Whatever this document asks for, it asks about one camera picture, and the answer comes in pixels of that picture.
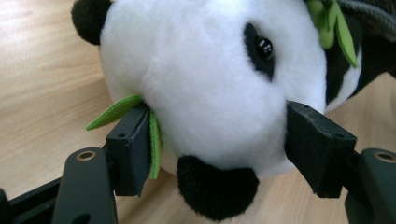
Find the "panda plush toy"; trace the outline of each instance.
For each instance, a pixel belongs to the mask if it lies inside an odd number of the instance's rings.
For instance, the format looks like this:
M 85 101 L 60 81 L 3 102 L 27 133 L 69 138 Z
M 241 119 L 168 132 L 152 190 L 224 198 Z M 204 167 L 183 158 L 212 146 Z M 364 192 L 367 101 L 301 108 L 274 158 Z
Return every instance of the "panda plush toy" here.
M 77 0 L 72 16 L 99 46 L 113 101 L 138 95 L 155 113 L 161 166 L 186 203 L 220 221 L 293 168 L 287 101 L 324 113 L 396 76 L 395 12 L 375 0 Z

